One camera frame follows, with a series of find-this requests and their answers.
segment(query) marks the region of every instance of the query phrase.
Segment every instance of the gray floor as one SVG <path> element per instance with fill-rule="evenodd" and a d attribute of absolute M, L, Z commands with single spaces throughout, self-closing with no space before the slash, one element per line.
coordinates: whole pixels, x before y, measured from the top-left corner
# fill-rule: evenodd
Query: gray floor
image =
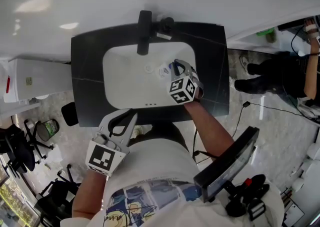
<path fill-rule="evenodd" d="M 236 79 L 248 79 L 239 62 L 240 54 L 245 54 L 251 62 L 260 63 L 268 55 L 262 53 L 242 52 L 229 50 L 230 76 Z M 277 95 L 267 93 L 264 96 L 264 105 L 282 110 L 296 112 L 295 108 L 282 101 Z M 242 104 L 246 101 L 261 103 L 261 95 L 250 95 L 230 88 L 229 115 L 217 118 L 218 121 L 233 134 L 239 119 Z M 30 186 L 39 193 L 50 181 L 54 180 L 57 172 L 66 170 L 67 164 L 72 165 L 71 173 L 75 181 L 80 182 L 86 172 L 85 156 L 89 140 L 93 137 L 96 128 L 67 126 L 61 107 L 73 102 L 72 91 L 50 95 L 41 101 L 41 107 L 19 114 L 16 120 L 20 127 L 23 120 L 30 119 L 46 121 L 56 119 L 60 124 L 60 131 L 49 142 L 55 148 L 52 151 L 41 149 L 47 154 L 47 159 L 41 160 L 33 172 L 25 174 Z M 192 151 L 195 126 L 192 121 L 175 123 L 180 129 L 189 151 Z M 256 105 L 244 108 L 238 125 L 235 139 L 248 127 L 260 129 L 257 140 L 257 151 L 253 161 L 258 172 L 265 174 L 280 190 L 289 187 L 298 177 L 299 166 L 306 156 L 309 145 L 314 141 L 317 127 L 306 122 L 302 117 L 272 109 L 263 109 Z M 203 150 L 202 142 L 197 136 L 196 150 Z M 197 161 L 205 159 L 199 155 Z"/>

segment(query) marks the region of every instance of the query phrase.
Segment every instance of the person's arm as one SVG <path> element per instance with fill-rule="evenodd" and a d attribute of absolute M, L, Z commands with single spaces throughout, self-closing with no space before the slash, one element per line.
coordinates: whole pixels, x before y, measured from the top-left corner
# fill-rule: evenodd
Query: person's arm
<path fill-rule="evenodd" d="M 208 153 L 219 157 L 234 142 L 224 127 L 198 102 L 184 104 Z"/>
<path fill-rule="evenodd" d="M 101 210 L 106 176 L 88 170 L 72 205 L 72 217 L 91 220 Z"/>
<path fill-rule="evenodd" d="M 312 25 L 315 22 L 311 19 L 307 20 L 305 25 Z M 317 29 L 311 29 L 308 33 L 312 34 L 317 32 Z M 310 40 L 311 51 L 310 54 L 319 53 L 319 43 L 316 38 Z M 307 97 L 311 99 L 316 98 L 317 94 L 317 70 L 318 70 L 318 55 L 310 55 L 308 64 L 306 67 L 305 83 L 304 83 L 304 93 Z"/>

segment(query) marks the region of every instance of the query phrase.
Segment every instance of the black faucet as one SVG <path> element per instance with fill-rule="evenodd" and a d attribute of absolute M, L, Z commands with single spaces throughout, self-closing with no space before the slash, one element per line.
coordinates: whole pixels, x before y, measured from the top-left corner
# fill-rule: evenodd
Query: black faucet
<path fill-rule="evenodd" d="M 152 12 L 141 10 L 138 20 L 138 45 L 136 53 L 145 56 L 149 53 L 149 43 L 153 36 L 157 36 L 166 40 L 170 40 L 173 35 L 173 27 L 175 21 L 171 17 L 162 19 L 158 29 L 152 29 Z"/>

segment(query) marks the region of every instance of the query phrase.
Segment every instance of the black marble countertop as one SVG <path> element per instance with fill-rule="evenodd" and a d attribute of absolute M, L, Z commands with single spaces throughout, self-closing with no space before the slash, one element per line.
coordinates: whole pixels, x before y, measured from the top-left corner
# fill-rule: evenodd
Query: black marble countertop
<path fill-rule="evenodd" d="M 157 30 L 158 25 L 158 22 L 154 22 L 152 28 Z M 137 23 L 109 27 L 71 39 L 72 86 L 81 127 L 98 127 L 105 115 L 117 110 L 106 98 L 103 58 L 111 48 L 137 44 L 137 28 Z M 229 63 L 224 27 L 208 23 L 175 22 L 170 41 L 159 37 L 150 40 L 150 43 L 163 42 L 184 42 L 192 47 L 196 71 L 204 85 L 201 104 L 213 116 L 229 114 Z M 138 112 L 137 125 L 191 119 L 183 105 L 138 108 L 134 111 Z"/>

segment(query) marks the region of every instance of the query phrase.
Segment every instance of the white sink basin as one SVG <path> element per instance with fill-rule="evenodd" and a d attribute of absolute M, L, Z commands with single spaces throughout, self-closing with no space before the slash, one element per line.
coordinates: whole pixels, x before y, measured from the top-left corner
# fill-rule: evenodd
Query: white sink basin
<path fill-rule="evenodd" d="M 174 59 L 196 69 L 194 51 L 183 42 L 151 43 L 147 55 L 137 54 L 137 45 L 109 49 L 103 57 L 108 102 L 118 109 L 176 105 L 167 93 L 171 74 L 159 74 L 161 66 L 168 66 Z"/>

